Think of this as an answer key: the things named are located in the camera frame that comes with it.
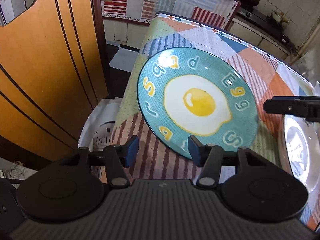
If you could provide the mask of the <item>large white Morning Honey plate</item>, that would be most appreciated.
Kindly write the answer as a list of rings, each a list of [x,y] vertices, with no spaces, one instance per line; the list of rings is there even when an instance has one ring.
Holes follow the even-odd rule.
[[[285,115],[278,131],[281,167],[312,192],[319,182],[319,123]]]

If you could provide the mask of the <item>teal fried egg plate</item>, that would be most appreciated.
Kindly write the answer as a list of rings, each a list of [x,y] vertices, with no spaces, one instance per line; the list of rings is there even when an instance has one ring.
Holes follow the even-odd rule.
[[[171,48],[146,61],[137,101],[153,134],[189,158],[188,137],[234,151],[249,147],[258,130],[254,95],[228,63],[195,48]]]

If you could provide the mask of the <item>patchwork table cloth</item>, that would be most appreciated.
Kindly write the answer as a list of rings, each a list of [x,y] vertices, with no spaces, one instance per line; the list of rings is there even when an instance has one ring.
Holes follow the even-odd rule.
[[[221,29],[163,12],[150,23],[113,144],[139,151],[108,194],[114,238],[309,238],[308,192],[280,167],[274,96],[312,88],[286,64]]]

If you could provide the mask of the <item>black gas stove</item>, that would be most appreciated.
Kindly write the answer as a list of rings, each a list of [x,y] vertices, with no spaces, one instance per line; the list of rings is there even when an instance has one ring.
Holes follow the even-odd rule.
[[[295,45],[284,34],[284,29],[281,24],[277,23],[271,16],[266,16],[256,9],[247,10],[242,7],[237,10],[236,15],[263,30],[287,49],[295,50]]]

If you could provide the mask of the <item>wooden chair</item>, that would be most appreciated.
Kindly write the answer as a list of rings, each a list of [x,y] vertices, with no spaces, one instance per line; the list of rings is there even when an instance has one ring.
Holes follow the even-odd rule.
[[[107,96],[100,0],[35,0],[1,27],[1,156],[72,153]]]

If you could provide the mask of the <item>patchwork counter cloth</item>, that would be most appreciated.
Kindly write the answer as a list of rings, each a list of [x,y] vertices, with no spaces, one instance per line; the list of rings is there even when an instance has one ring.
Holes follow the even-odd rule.
[[[162,11],[206,25],[227,28],[238,0],[101,0],[103,16],[149,24]]]

